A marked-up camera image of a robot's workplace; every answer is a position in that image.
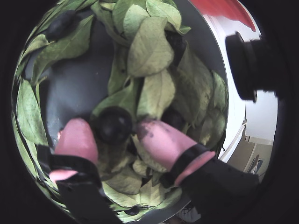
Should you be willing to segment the pink-tipped gripper finger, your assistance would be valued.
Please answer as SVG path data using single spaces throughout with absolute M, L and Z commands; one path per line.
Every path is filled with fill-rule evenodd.
M 164 183 L 180 187 L 202 219 L 214 218 L 251 196 L 257 175 L 217 159 L 215 152 L 159 120 L 145 120 L 137 136 L 150 157 L 166 168 Z
M 39 145 L 37 158 L 78 223 L 121 223 L 100 193 L 102 183 L 96 167 L 97 145 L 85 120 L 71 119 L 60 132 L 54 152 Z

